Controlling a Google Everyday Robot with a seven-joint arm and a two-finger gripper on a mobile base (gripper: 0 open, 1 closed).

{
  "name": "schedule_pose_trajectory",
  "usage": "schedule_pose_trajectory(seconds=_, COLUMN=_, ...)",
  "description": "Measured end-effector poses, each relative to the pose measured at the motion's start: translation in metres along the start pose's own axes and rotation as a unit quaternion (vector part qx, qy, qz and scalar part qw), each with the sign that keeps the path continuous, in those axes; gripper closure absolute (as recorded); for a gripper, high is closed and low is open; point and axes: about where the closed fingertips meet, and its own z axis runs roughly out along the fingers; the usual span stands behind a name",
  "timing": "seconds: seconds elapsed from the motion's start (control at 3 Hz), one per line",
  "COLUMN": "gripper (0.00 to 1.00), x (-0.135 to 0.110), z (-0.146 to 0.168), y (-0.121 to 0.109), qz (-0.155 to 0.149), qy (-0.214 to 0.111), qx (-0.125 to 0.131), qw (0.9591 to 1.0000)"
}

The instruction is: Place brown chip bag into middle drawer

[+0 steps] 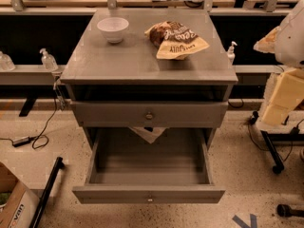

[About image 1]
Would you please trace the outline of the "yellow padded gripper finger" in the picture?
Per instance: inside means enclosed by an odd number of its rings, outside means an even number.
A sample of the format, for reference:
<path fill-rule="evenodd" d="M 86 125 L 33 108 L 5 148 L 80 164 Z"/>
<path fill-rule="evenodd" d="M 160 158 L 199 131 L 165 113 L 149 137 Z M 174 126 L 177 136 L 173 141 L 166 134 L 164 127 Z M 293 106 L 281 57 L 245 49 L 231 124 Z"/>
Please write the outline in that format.
<path fill-rule="evenodd" d="M 262 53 L 274 53 L 279 31 L 280 26 L 273 28 L 266 36 L 255 43 L 254 50 Z"/>

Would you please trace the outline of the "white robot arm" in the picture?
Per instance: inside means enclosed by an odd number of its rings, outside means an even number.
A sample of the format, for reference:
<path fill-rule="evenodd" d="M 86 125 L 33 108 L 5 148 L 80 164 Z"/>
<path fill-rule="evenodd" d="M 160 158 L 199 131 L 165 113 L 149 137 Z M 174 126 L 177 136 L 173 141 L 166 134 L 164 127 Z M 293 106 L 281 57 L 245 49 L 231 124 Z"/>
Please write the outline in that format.
<path fill-rule="evenodd" d="M 304 67 L 304 0 L 300 0 L 279 26 L 257 41 L 254 50 L 273 53 L 288 67 Z"/>

